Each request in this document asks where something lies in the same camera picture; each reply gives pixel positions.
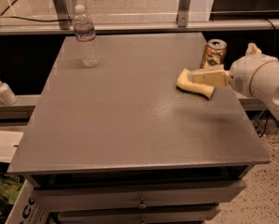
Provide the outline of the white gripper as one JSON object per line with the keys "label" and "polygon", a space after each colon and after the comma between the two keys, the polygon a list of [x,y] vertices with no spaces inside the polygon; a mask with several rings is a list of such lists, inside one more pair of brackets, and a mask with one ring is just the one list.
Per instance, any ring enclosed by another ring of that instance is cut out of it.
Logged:
{"label": "white gripper", "polygon": [[188,80],[215,88],[231,87],[246,97],[252,97],[251,83],[256,72],[268,63],[279,64],[277,58],[261,53],[255,43],[249,43],[245,56],[235,61],[230,67],[230,75],[224,65],[209,66],[204,69],[189,71]]}

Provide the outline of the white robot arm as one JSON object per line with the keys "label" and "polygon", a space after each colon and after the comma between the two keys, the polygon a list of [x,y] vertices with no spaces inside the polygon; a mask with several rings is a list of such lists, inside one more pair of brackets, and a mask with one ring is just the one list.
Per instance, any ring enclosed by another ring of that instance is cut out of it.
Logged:
{"label": "white robot arm", "polygon": [[279,121],[279,60],[264,54],[255,43],[249,43],[245,56],[232,63],[190,71],[188,80],[217,88],[231,86],[245,97],[260,100]]}

